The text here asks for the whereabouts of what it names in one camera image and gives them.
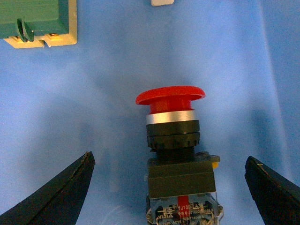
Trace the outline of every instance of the white terminal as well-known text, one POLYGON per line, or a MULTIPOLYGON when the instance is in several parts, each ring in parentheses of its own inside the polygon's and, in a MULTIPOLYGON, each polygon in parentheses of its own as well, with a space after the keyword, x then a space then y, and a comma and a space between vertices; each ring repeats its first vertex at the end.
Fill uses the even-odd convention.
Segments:
POLYGON ((171 5, 173 3, 174 3, 174 0, 151 0, 152 6, 171 5))
POLYGON ((161 112, 146 116, 147 124, 196 120, 194 110, 161 112))

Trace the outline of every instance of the silver ring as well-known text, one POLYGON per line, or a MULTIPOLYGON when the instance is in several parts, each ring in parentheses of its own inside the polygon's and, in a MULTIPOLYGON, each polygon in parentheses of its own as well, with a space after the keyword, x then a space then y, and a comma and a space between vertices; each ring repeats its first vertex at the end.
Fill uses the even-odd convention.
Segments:
POLYGON ((194 110, 161 112, 146 116, 147 124, 196 120, 194 110))

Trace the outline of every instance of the red button cap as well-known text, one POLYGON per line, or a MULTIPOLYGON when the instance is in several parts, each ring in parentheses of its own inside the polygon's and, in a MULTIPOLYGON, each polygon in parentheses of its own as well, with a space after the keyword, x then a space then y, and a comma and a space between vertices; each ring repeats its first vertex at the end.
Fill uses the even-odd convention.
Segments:
POLYGON ((201 88, 172 86, 141 93, 135 100, 138 105, 150 105, 150 114, 193 110, 191 101, 204 98, 201 88))

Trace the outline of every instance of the blue background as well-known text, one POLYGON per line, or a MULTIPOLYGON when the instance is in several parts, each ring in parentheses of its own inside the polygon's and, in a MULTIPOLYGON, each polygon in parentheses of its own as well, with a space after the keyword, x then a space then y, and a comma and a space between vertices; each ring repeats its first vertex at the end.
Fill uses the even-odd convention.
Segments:
POLYGON ((193 85, 223 225, 263 221, 244 179, 252 155, 300 186, 300 2, 78 0, 78 44, 0 40, 0 214, 92 151, 78 225, 146 224, 146 90, 193 85))

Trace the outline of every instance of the green plastic component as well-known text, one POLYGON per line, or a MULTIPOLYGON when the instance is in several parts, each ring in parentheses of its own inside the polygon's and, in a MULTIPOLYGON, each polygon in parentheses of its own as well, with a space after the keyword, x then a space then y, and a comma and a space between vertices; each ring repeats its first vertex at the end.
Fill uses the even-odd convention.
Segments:
POLYGON ((68 0, 0 0, 0 38, 68 34, 68 0))

